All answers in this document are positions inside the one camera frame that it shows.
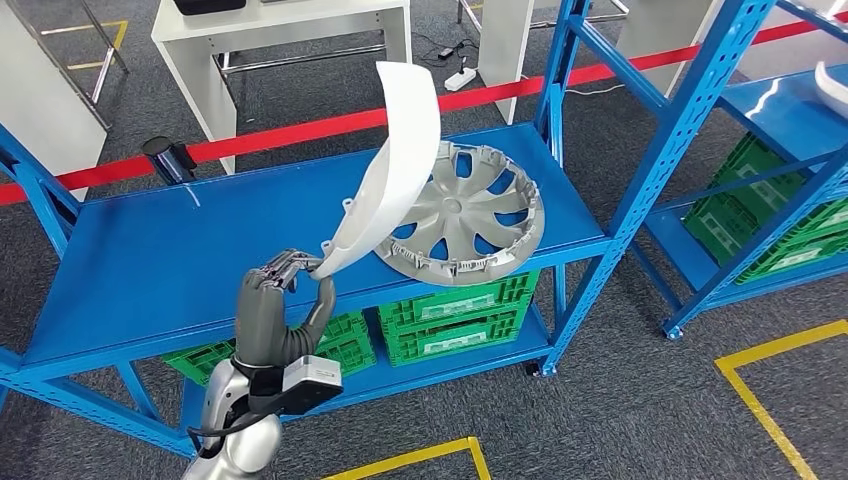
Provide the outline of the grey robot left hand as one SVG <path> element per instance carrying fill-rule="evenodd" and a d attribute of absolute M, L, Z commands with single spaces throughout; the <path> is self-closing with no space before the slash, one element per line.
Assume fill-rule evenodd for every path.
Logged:
<path fill-rule="evenodd" d="M 245 274 L 236 312 L 235 358 L 240 364 L 258 369 L 284 368 L 315 352 L 336 304 L 333 279 L 328 276 L 319 281 L 312 309 L 296 328 L 285 324 L 284 292 L 296 289 L 300 271 L 312 272 L 321 264 L 318 257 L 286 249 Z"/>

